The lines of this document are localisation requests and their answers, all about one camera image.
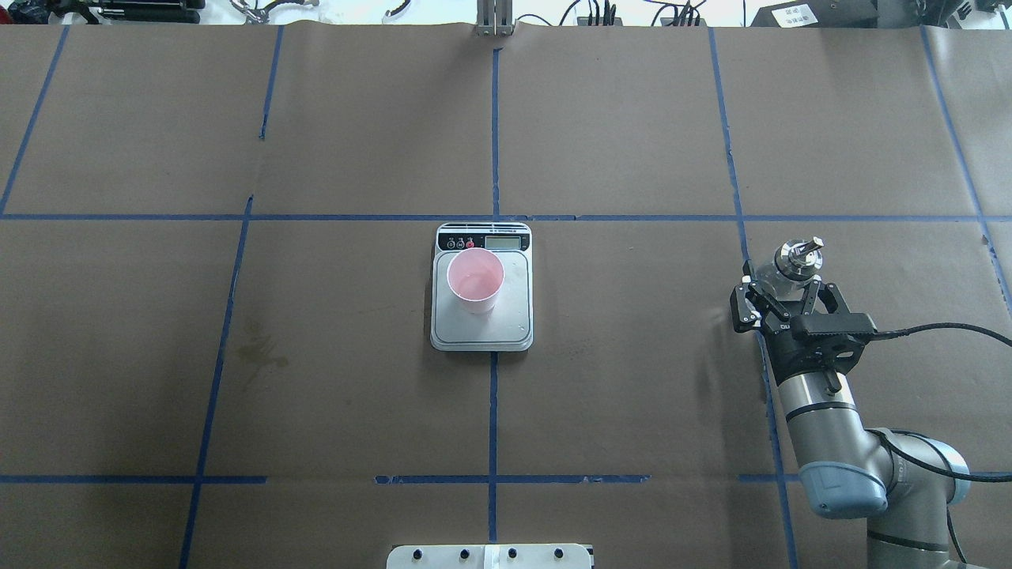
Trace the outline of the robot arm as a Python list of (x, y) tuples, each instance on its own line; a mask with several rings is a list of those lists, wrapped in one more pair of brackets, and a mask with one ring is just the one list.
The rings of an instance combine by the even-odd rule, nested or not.
[(863, 519), (870, 568), (965, 568), (950, 517), (969, 493), (965, 458), (921, 433), (868, 428), (851, 392), (847, 374), (878, 332), (870, 316), (820, 280), (782, 300), (743, 277), (730, 304), (736, 331), (758, 331), (768, 352), (810, 510)]

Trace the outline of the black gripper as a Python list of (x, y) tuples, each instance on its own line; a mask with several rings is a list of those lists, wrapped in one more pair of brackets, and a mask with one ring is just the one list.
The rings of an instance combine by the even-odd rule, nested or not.
[[(850, 313), (844, 296), (834, 282), (812, 280), (803, 289), (804, 315)], [(859, 361), (859, 337), (795, 340), (789, 321), (784, 322), (784, 304), (776, 298), (772, 289), (752, 277), (742, 277), (740, 284), (731, 289), (731, 326), (736, 333), (764, 327), (768, 359), (778, 386), (807, 372), (839, 372), (846, 375)]]

